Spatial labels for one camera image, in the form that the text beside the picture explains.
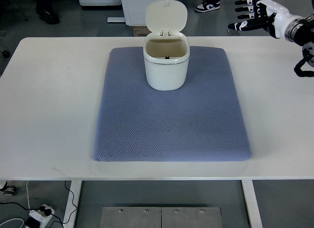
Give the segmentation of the black silver robot right arm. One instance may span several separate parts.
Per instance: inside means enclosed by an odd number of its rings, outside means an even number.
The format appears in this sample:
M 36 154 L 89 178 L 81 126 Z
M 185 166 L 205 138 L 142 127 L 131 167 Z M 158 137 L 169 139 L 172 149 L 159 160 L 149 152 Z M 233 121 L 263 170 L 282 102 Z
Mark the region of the black silver robot right arm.
M 313 77 L 313 71 L 302 70 L 307 63 L 314 65 L 314 16 L 306 18 L 292 15 L 289 10 L 276 2 L 267 2 L 267 15 L 271 18 L 270 35 L 284 38 L 302 47 L 303 58 L 294 67 L 299 77 Z

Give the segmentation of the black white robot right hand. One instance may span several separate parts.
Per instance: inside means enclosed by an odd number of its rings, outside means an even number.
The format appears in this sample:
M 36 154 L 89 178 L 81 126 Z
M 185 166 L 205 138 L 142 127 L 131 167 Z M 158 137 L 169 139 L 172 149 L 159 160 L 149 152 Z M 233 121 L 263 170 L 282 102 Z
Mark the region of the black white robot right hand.
M 238 0 L 235 5 L 242 5 L 242 7 L 236 8 L 235 12 L 248 13 L 237 17 L 242 19 L 242 22 L 228 24 L 228 28 L 232 30 L 251 31 L 275 28 L 274 22 L 279 21 L 281 15 L 287 18 L 289 14 L 287 8 L 273 0 Z

